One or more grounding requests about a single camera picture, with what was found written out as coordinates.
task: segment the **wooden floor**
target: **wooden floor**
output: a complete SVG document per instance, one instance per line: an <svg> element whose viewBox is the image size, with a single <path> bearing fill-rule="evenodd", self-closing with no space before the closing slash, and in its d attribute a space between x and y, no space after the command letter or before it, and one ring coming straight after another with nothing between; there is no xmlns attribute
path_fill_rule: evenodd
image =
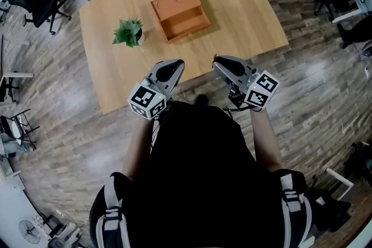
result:
<svg viewBox="0 0 372 248"><path fill-rule="evenodd" d="M356 49L339 47L337 29L327 15L314 17L314 0L269 1L291 49L251 60L281 81L268 111L285 166L302 171L308 182L318 175L319 186L327 188L334 181L324 170L331 167L342 173L352 142L366 141L371 135L371 83ZM30 122L41 126L35 134L37 151L18 155L13 168L22 170L20 176L36 208L45 214L59 209L73 217L84 227L83 243L90 245L86 228L91 204L103 179L120 171L137 116L128 107L107 115L99 110L79 22L78 9L85 3L68 0L63 10L72 20L58 18L54 37L48 23L23 28L26 11L11 8L2 32L29 39L31 46L6 42L4 71L29 71L35 77L20 82L19 104L1 112L11 116L31 109ZM372 66L371 61L364 61ZM201 93L208 95L212 105L231 105L228 87L214 73L180 85L175 98L192 102ZM249 113L234 117L253 152ZM319 239L316 246L342 247L371 214L371 194L360 182L352 218L339 232Z"/></svg>

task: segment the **potted plant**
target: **potted plant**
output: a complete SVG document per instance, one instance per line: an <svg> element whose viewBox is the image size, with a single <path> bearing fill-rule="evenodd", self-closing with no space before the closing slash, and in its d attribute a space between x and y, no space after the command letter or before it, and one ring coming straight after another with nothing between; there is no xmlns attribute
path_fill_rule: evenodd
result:
<svg viewBox="0 0 372 248"><path fill-rule="evenodd" d="M114 31L115 39L113 44L125 42L131 48L142 45L145 40L145 34L141 28L141 20L120 20L119 29Z"/></svg>

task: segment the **person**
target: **person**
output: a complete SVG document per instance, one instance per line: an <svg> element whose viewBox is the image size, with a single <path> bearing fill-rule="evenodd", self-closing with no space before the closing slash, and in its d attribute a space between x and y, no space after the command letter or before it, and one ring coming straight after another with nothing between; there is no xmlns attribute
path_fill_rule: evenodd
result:
<svg viewBox="0 0 372 248"><path fill-rule="evenodd" d="M1 152L2 155L35 151L35 146L32 143L24 141L21 145L16 139L9 137L5 133L0 134L0 138L3 147L3 152Z"/></svg>
<svg viewBox="0 0 372 248"><path fill-rule="evenodd" d="M131 247L283 247L283 169L266 109L250 110L256 161L240 126L205 95L170 102L139 118L124 157L122 199ZM105 213L103 189L90 214L91 238Z"/></svg>

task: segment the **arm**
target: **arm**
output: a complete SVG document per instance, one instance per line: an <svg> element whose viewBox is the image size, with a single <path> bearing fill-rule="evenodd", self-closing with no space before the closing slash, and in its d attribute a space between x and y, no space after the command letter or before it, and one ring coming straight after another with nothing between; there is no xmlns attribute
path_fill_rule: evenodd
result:
<svg viewBox="0 0 372 248"><path fill-rule="evenodd" d="M273 172L283 168L277 138L271 126L266 109L251 110L256 160Z"/></svg>
<svg viewBox="0 0 372 248"><path fill-rule="evenodd" d="M138 119L123 165L123 174L132 181L150 159L152 129L152 120Z"/></svg>

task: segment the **green plant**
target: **green plant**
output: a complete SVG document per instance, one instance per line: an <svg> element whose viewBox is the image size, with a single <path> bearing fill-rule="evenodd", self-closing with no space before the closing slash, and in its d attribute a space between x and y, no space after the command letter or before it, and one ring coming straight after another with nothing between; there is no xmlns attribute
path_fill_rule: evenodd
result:
<svg viewBox="0 0 372 248"><path fill-rule="evenodd" d="M120 20L119 29L114 31L115 39L113 44L120 44L125 42L127 46L133 48L138 46L138 40L136 34L142 27L141 20Z"/></svg>

